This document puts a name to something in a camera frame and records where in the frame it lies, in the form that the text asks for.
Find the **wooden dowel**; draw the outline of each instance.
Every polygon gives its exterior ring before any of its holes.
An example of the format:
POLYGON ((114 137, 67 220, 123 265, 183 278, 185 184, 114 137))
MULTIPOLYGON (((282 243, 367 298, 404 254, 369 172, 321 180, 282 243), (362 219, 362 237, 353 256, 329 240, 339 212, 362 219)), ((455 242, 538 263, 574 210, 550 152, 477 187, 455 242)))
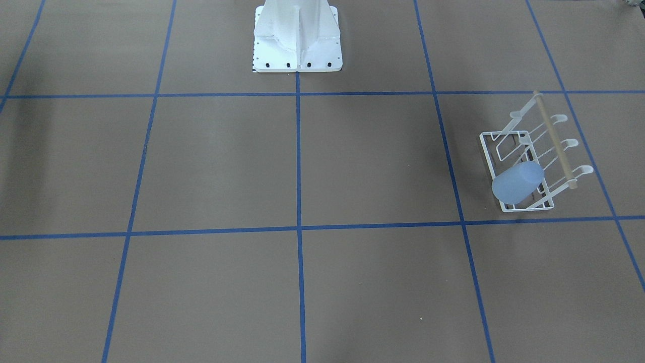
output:
POLYGON ((578 185, 576 184, 575 178, 573 177, 573 173, 571 171, 571 164, 569 163, 569 159, 566 157, 566 154, 564 153, 564 149, 562 148, 562 141, 560 140, 560 137, 558 136, 558 132, 557 130, 555 130, 555 127, 551 122, 551 118, 549 117, 549 114, 546 112, 546 107, 544 107, 544 102, 542 100, 542 97, 539 95, 539 93, 540 92, 538 91, 533 92, 533 94, 536 95, 535 102, 537 103, 537 106, 540 108, 542 119, 544 120, 546 129, 549 131, 549 136, 551 136, 551 141, 553 142, 553 146, 555 146, 555 152, 558 154, 558 161, 560 161, 560 165, 562 166, 562 171, 564 171, 564 177, 566 178, 567 183, 569 184, 569 188, 575 189, 578 187, 578 185))

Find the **blue tape line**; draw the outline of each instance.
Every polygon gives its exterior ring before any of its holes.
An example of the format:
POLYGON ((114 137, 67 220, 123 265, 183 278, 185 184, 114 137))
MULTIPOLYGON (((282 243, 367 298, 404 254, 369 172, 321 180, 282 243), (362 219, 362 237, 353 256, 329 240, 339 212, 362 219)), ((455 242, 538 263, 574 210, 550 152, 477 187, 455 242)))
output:
POLYGON ((302 96, 409 96, 432 94, 430 91, 381 91, 381 92, 302 92, 302 96))
MULTIPOLYGON (((620 220, 645 220, 643 215, 619 216, 620 220)), ((576 223, 613 221, 611 216, 570 217, 570 218, 534 218, 527 220, 472 220, 472 221, 447 221, 447 222, 411 222, 411 223, 365 223, 365 224, 330 224, 330 225, 303 225, 298 227, 240 227, 240 228, 215 228, 215 229, 178 229, 165 231, 132 231, 132 232, 97 232, 97 233, 60 233, 60 234, 13 234, 0 236, 0 240, 51 240, 62 238, 109 238, 125 236, 176 236, 186 234, 227 234, 227 233, 259 233, 259 232, 285 232, 297 231, 325 231, 335 229, 387 229, 387 228, 414 228, 414 227, 449 227, 464 225, 504 225, 504 224, 533 224, 533 223, 576 223)))
MULTIPOLYGON (((172 1, 172 8, 170 9, 170 19, 168 20, 168 29, 166 31, 166 40, 164 42, 163 52, 161 54, 161 61, 159 62, 159 73, 157 75, 157 85, 155 87, 155 94, 159 94, 161 88, 161 78, 163 77, 163 68, 166 62, 166 54, 168 53, 168 45, 170 44, 170 34, 172 33, 172 23, 175 17, 175 9, 177 8, 177 0, 172 1)), ((130 213, 130 220, 128 222, 128 233, 132 232, 134 225, 134 216, 137 211, 137 202, 139 201, 139 189, 141 188, 141 180, 143 178, 143 169, 146 163, 146 155, 148 153, 148 142, 150 141, 150 131, 152 130, 152 123, 155 117, 155 110, 157 108, 157 99, 155 96, 152 99, 152 106, 150 108, 150 118, 148 119, 148 128, 146 129, 146 137, 143 144, 143 151, 141 153, 141 162, 139 164, 139 173, 137 175, 137 184, 134 189, 132 197, 132 211, 130 213)), ((103 348, 102 363, 107 363, 108 354, 110 352, 110 343, 112 341, 112 331, 114 329, 114 322, 116 320, 117 308, 119 305, 119 296, 121 295, 121 286, 123 284, 123 275, 125 271, 125 264, 128 258, 128 248, 130 246, 130 235, 126 236, 123 244, 123 255, 121 257, 121 265, 119 267, 119 276, 117 277, 117 285, 114 290, 114 300, 112 302, 112 312, 110 313, 110 322, 108 323, 108 332, 105 337, 105 346, 103 348)))
POLYGON ((475 294, 477 295, 477 305, 479 306, 479 314, 482 320, 482 327, 484 328, 484 336, 486 337, 486 345, 488 346, 488 355, 491 363, 495 363, 495 354, 493 352, 493 342, 491 341, 488 331, 488 319, 486 318, 486 310, 484 309, 484 300, 482 299, 481 289, 479 287, 479 278, 477 277, 477 269, 475 268, 475 258, 473 251, 470 248, 470 239, 468 238, 468 231, 466 225, 461 225, 461 230, 466 242, 466 253, 468 254, 468 264, 470 265, 470 273, 473 277, 473 285, 475 285, 475 294))
POLYGON ((303 198, 302 152, 300 117, 300 73, 295 73, 295 148, 296 148, 296 220, 298 231, 298 281, 300 289, 300 355, 301 363, 307 362, 306 319, 304 313, 304 257, 303 257, 303 198))
MULTIPOLYGON (((541 90, 543 94, 563 94, 562 90, 541 90)), ((416 96, 468 94, 532 94, 530 90, 455 90, 455 91, 383 91, 383 92, 301 92, 300 96, 416 96)), ((567 90, 568 94, 645 94, 645 90, 567 90)), ((22 94, 3 96, 3 99, 61 99, 61 98, 190 98, 190 97, 293 97, 295 92, 247 93, 133 93, 133 94, 22 94)))
POLYGON ((484 329, 484 336, 486 337, 486 345, 488 347, 488 356, 491 363, 495 363, 495 353, 493 351, 493 344, 488 331, 488 321, 486 319, 486 310, 484 309, 484 302, 482 299, 481 291, 479 289, 479 279, 477 278, 477 270, 475 269, 475 260, 473 259, 472 251, 470 249, 470 240, 468 238, 468 231, 464 224, 464 212, 461 206, 461 199, 459 198, 459 190, 457 189, 457 180, 455 179, 455 171, 450 157, 450 149, 448 147, 448 139, 446 137, 446 130, 441 115, 441 107, 439 106, 439 97, 437 95, 437 88, 435 86, 434 76, 432 74, 432 66, 430 64, 430 55, 428 54, 428 47, 426 45, 426 37, 421 23, 421 14, 419 12, 419 4, 414 0, 414 9, 417 14, 417 23, 419 26, 419 34, 421 35, 421 43, 423 44, 423 53, 426 58, 426 66, 428 67, 428 76, 430 77, 430 85, 432 86, 433 97, 435 101, 435 108, 437 109, 437 118, 439 120, 439 127, 441 129, 441 138, 444 143, 444 150, 446 152, 446 161, 448 162, 448 170, 450 172, 450 179, 452 180, 452 188, 455 194, 455 201, 457 203, 457 211, 459 212, 459 221, 461 224, 462 234, 464 236, 464 243, 466 244, 466 252, 468 253, 468 262, 470 264, 470 272, 473 278, 473 285, 475 286, 475 294, 477 295, 477 303, 479 305, 479 314, 482 320, 482 327, 484 329))
POLYGON ((620 220, 645 220, 645 216, 619 216, 620 220))
POLYGON ((437 94, 532 94, 529 90, 437 91, 437 94))
POLYGON ((247 92, 247 93, 160 93, 159 97, 266 97, 295 96, 294 92, 247 92))
POLYGON ((645 90, 567 90, 573 94, 643 94, 645 90))
POLYGON ((258 232, 284 232, 296 231, 297 227, 249 227, 249 228, 221 228, 221 229, 184 229, 176 231, 134 231, 131 236, 180 236, 187 234, 227 234, 227 233, 258 233, 258 232))
POLYGON ((18 95, 7 96, 7 99, 60 99, 60 98, 152 98, 154 94, 130 93, 130 94, 42 94, 42 95, 18 95))
POLYGON ((446 227, 460 225, 461 222, 415 222, 415 223, 371 223, 371 224, 331 224, 304 225, 303 231, 325 231, 330 229, 379 229, 379 228, 413 228, 413 227, 446 227))
POLYGON ((128 258, 128 249, 130 248, 130 236, 126 236, 123 243, 123 252, 121 253, 121 263, 119 264, 119 275, 117 276, 117 285, 114 289, 114 299, 112 300, 112 309, 110 310, 110 322, 108 323, 108 332, 105 336, 105 346, 103 347, 102 363, 108 362, 110 352, 110 343, 112 343, 112 332, 114 331, 114 321, 117 317, 117 307, 119 297, 121 296, 121 284, 123 283, 123 274, 125 272, 125 263, 128 258))
POLYGON ((20 56, 18 57, 18 62, 15 64, 14 73, 11 75, 11 78, 9 79, 9 84, 6 87, 5 96, 2 99, 2 102, 0 103, 0 112, 2 112, 2 110, 5 108, 7 96, 9 96, 9 93, 11 93, 11 88, 13 88, 14 86, 15 78, 18 76, 18 72, 20 71, 20 66, 23 64, 23 61, 25 60, 25 55, 27 54, 27 48, 29 48, 29 44, 31 44, 32 42, 32 38, 34 37, 36 27, 38 26, 38 22, 40 22, 40 17, 43 14, 44 7, 45 7, 45 0, 41 0, 40 6, 38 6, 38 11, 36 12, 34 23, 32 24, 32 29, 29 31, 29 35, 27 36, 27 41, 25 42, 25 46, 23 47, 23 51, 20 52, 20 56))
POLYGON ((568 222, 598 222, 613 221, 610 216, 598 217, 571 217, 571 218, 535 218, 529 220, 475 220, 465 221, 466 225, 493 225, 493 224, 533 224, 533 223, 568 223, 568 222))
POLYGON ((300 290, 300 360, 307 363, 306 315, 304 309, 303 231, 298 229, 298 284, 300 290))
POLYGON ((55 233, 55 234, 15 234, 0 236, 0 241, 18 240, 59 240, 63 238, 101 238, 101 237, 125 237, 127 232, 98 232, 98 233, 55 233))
POLYGON ((643 275, 640 271, 640 267, 638 265, 638 262, 636 261, 636 258, 634 257, 634 254, 631 250, 631 246, 629 241, 627 241, 627 237, 624 234, 624 231, 622 230, 622 226, 620 225, 620 218, 618 217, 618 214, 616 213, 616 210, 614 209, 613 203, 611 202, 611 198, 609 196, 609 192, 607 191, 607 188, 604 184, 604 181, 602 180, 602 176, 600 175, 600 170, 598 169, 598 165, 596 164, 596 161, 593 157, 593 154, 591 153, 591 149, 589 147, 589 144, 587 143, 587 138, 584 135, 584 132, 582 131, 582 127, 580 125, 580 122, 578 121, 578 117, 575 113, 575 109, 573 108, 573 104, 571 103, 571 99, 569 98, 568 91, 564 87, 564 83, 562 82, 562 78, 560 76, 560 72, 558 71, 558 68, 555 65, 555 61, 553 60, 553 56, 551 54, 551 50, 549 50, 549 46, 546 44, 546 38, 544 38, 544 34, 542 33, 542 29, 540 28, 540 24, 537 21, 537 16, 535 15, 535 12, 533 11, 533 7, 531 6, 530 0, 524 0, 526 2, 526 6, 528 7, 529 12, 531 13, 531 17, 533 18, 533 22, 535 23, 535 28, 537 29, 538 34, 540 35, 540 39, 542 40, 542 45, 544 45, 544 49, 546 51, 547 56, 549 57, 549 61, 551 62, 551 66, 553 67, 553 71, 555 73, 555 77, 558 79, 558 82, 560 83, 560 87, 562 88, 562 91, 564 92, 564 98, 566 99, 567 105, 569 106, 569 109, 571 110, 571 115, 573 116, 573 121, 575 122, 576 127, 578 128, 578 132, 580 133, 580 139, 582 140, 582 144, 584 145, 585 150, 587 151, 587 154, 589 156, 589 160, 591 161, 591 166, 593 167, 593 170, 595 171, 596 177, 598 177, 598 182, 600 183, 600 187, 602 189, 602 193, 605 195, 605 199, 607 199, 607 204, 609 205, 609 208, 611 210, 611 215, 613 216, 613 219, 616 223, 616 227, 618 228, 618 232, 620 233, 620 237, 622 238, 622 242, 625 245, 625 249, 627 250, 628 255, 630 256, 631 264, 634 268, 634 271, 636 272, 636 275, 639 279, 640 286, 645 292, 645 279, 643 279, 643 275))

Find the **blue foam cylinder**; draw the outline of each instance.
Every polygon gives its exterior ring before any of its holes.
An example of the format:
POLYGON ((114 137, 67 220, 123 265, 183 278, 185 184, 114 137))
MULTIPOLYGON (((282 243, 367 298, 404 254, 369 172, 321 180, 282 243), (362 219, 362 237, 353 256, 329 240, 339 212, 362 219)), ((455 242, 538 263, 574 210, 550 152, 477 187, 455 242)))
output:
POLYGON ((493 179, 493 194, 505 204, 518 204, 540 185, 544 170, 538 163, 518 163, 493 179))

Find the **grid square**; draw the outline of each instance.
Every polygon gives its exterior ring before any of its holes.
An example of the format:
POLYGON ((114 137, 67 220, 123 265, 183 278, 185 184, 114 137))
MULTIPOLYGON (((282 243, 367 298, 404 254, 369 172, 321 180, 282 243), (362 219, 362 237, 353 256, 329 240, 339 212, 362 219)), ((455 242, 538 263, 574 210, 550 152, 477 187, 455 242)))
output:
POLYGON ((338 8, 342 71, 303 74, 303 92, 431 90, 412 1, 329 3, 338 8))
POLYGON ((0 115, 0 234, 128 227, 149 99, 11 99, 0 115))
POLYGON ((161 98, 137 230, 296 224, 292 97, 161 98))
POLYGON ((431 96, 307 96, 304 224, 459 220, 431 96))
POLYGON ((3 363, 98 362, 122 238, 3 241, 3 363))
POLYGON ((524 1, 421 1, 419 11, 437 90, 560 89, 524 1))
POLYGON ((639 265, 640 272, 645 272, 645 220, 624 220, 620 222, 623 232, 630 243, 631 251, 639 265))
POLYGON ((544 38, 570 90, 642 90, 645 22, 624 1, 532 1, 544 38), (562 25, 567 24, 563 35, 562 25))
POLYGON ((643 290, 614 222, 468 232, 499 362, 645 357, 643 290))
POLYGON ((132 238, 110 362, 299 362, 297 237, 132 238))
POLYGON ((645 94, 569 97, 616 213, 645 214, 645 94))
POLYGON ((294 74, 253 73, 253 19, 264 1, 180 1, 161 90, 295 92, 294 74))
POLYGON ((12 94, 154 92, 171 5, 47 1, 12 94))
MULTIPOLYGON (((519 110, 531 98, 530 94, 506 95, 449 95, 439 96, 441 113, 446 125, 455 178, 466 220, 502 220, 531 218, 569 218, 611 216, 611 211, 594 174, 584 175, 577 189, 568 189, 554 197, 555 208, 541 212, 502 212, 491 190, 491 176, 479 141, 484 131, 499 131, 511 120, 509 112, 519 110)), ((556 126, 562 139, 578 139, 580 145, 566 151, 571 166, 591 165, 580 134, 570 114, 564 96, 547 94, 543 97, 549 114, 566 114, 569 121, 556 126)), ((536 127, 541 121, 537 109, 530 110, 525 125, 536 127)), ((545 144, 550 140, 545 136, 545 144)), ((556 164, 551 172, 562 176, 556 164)))
POLYGON ((5 0, 0 12, 0 94, 4 96, 34 24, 40 0, 5 0))
POLYGON ((460 227, 303 232, 307 361, 484 362, 460 227))

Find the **white wire rack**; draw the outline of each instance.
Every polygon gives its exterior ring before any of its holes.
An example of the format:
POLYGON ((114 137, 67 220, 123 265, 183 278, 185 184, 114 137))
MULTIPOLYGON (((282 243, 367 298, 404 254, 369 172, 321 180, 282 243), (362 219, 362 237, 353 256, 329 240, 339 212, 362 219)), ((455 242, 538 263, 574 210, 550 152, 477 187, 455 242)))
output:
POLYGON ((593 172, 593 167, 589 165, 571 168, 565 151, 578 146, 579 142, 576 139, 560 140, 554 126, 567 122, 568 118, 563 114, 549 117, 541 96, 542 94, 536 91, 521 110, 511 112, 511 121, 501 131, 482 132, 479 135, 488 170, 493 180, 509 167, 524 161, 538 163, 545 171, 545 177, 540 185, 524 201, 515 205, 499 202, 504 212, 552 209, 555 207, 553 197, 565 189, 575 189, 578 178, 593 172), (530 131, 521 130, 526 127, 525 124, 521 125, 524 115, 536 104, 538 104, 542 115, 542 123, 530 131), (547 134, 551 143, 547 143, 545 147, 542 145, 543 143, 538 143, 538 141, 547 134), (556 161, 559 161, 564 176, 555 181, 548 181, 548 179, 556 178, 553 178, 552 172, 546 173, 547 169, 552 167, 556 161))

